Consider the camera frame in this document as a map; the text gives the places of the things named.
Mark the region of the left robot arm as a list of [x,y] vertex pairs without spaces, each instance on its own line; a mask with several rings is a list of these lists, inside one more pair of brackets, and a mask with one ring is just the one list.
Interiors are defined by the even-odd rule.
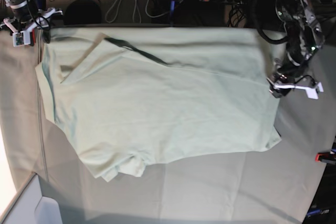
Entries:
[[286,55],[274,66],[267,81],[275,98],[286,96],[291,90],[303,90],[310,99],[318,99],[322,83],[307,74],[309,62],[322,48],[325,38],[316,18],[311,0],[275,0],[277,17],[283,22],[286,35],[271,39],[263,31],[257,17],[257,2],[251,5],[251,18],[259,35],[273,45],[285,44]]

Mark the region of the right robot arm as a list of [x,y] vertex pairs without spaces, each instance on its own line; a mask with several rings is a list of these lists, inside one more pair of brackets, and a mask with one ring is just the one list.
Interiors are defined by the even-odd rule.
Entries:
[[8,30],[13,38],[13,46],[33,46],[36,42],[35,30],[41,30],[43,42],[51,40],[52,18],[62,16],[59,8],[47,8],[46,0],[2,0],[12,13],[12,17],[1,21],[1,30]]

